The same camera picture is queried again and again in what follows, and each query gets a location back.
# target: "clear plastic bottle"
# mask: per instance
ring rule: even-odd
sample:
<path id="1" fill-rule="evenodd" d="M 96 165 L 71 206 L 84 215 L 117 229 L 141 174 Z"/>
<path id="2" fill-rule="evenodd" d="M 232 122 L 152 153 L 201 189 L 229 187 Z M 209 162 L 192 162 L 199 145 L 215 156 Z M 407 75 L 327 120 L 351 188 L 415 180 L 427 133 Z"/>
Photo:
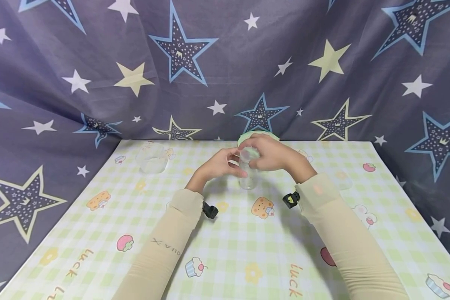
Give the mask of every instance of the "clear plastic bottle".
<path id="1" fill-rule="evenodd" d="M 240 187 L 244 190 L 252 190 L 257 186 L 257 170 L 250 168 L 248 164 L 259 157 L 258 150 L 252 147 L 245 147 L 240 151 L 238 166 L 248 174 L 248 177 L 238 179 Z"/>

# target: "checkered tablecloth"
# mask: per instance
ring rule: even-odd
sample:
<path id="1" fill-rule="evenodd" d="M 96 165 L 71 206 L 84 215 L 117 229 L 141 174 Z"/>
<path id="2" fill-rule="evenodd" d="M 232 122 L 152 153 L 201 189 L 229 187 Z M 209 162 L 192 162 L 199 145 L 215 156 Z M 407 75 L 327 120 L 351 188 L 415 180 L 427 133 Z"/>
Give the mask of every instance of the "checkered tablecloth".
<path id="1" fill-rule="evenodd" d="M 220 148 L 237 145 L 159 141 L 172 149 L 171 160 L 163 173 L 146 175 L 140 173 L 135 156 L 148 143 L 121 141 L 0 300 L 111 299 L 174 191 L 184 188 L 193 171 Z M 364 225 L 411 299 L 440 299 L 440 291 L 426 282 L 436 275 L 450 284 L 450 256 L 371 143 L 284 143 L 309 156 L 317 171 L 334 178 L 348 205 L 360 211 L 361 218 L 371 219 Z M 107 201 L 93 210 L 87 206 L 104 191 Z M 232 177 L 209 182 L 204 196 L 220 212 L 215 220 L 200 220 L 164 299 L 348 299 L 314 228 L 299 208 L 288 209 L 282 202 L 293 191 L 294 182 L 284 171 L 260 173 L 257 187 L 250 191 Z M 265 219 L 251 213 L 260 197 L 274 204 L 274 214 Z M 186 264 L 194 257 L 206 268 L 200 276 L 189 277 Z"/>

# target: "black clip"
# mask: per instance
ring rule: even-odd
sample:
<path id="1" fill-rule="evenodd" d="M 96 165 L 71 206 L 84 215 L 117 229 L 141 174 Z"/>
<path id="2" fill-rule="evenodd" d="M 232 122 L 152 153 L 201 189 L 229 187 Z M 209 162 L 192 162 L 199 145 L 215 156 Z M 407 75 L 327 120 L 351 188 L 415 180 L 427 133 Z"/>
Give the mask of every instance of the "black clip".
<path id="1" fill-rule="evenodd" d="M 300 201 L 300 195 L 297 192 L 294 192 L 293 194 L 285 195 L 282 200 L 288 208 L 292 208 L 297 206 L 298 202 Z"/>
<path id="2" fill-rule="evenodd" d="M 210 219 L 215 219 L 216 215 L 218 214 L 218 208 L 213 205 L 210 206 L 206 202 L 203 202 L 202 211 L 207 216 L 207 218 Z"/>

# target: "sleeve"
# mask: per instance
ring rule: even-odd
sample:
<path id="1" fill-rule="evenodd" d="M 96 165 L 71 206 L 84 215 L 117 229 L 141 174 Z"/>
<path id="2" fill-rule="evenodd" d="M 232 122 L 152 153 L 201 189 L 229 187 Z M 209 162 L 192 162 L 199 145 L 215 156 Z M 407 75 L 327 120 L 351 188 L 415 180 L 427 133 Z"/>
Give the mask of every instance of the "sleeve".
<path id="1" fill-rule="evenodd" d="M 326 174 L 295 187 L 301 214 L 316 228 L 352 300 L 409 299 L 372 234 L 342 199 Z"/>
<path id="2" fill-rule="evenodd" d="M 112 300 L 160 300 L 192 230 L 202 214 L 203 196 L 178 190 L 146 238 Z"/>

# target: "hand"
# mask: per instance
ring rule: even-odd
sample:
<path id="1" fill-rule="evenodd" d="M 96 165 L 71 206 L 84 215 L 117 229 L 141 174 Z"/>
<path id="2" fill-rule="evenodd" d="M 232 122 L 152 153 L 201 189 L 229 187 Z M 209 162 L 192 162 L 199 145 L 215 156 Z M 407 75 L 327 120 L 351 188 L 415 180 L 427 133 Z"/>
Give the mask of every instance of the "hand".
<path id="1" fill-rule="evenodd" d="M 237 148 L 221 149 L 216 152 L 209 160 L 201 165 L 193 174 L 188 182 L 186 189 L 193 192 L 202 193 L 203 187 L 207 181 L 224 175 L 233 175 L 236 177 L 247 177 L 247 173 L 241 170 L 238 165 L 231 163 L 235 161 L 238 163 L 238 155 L 240 151 Z"/>
<path id="2" fill-rule="evenodd" d="M 254 147 L 260 153 L 260 158 L 250 161 L 250 168 L 263 171 L 283 169 L 291 174 L 296 183 L 305 182 L 317 174 L 307 158 L 268 135 L 254 133 L 238 149 L 245 147 Z"/>

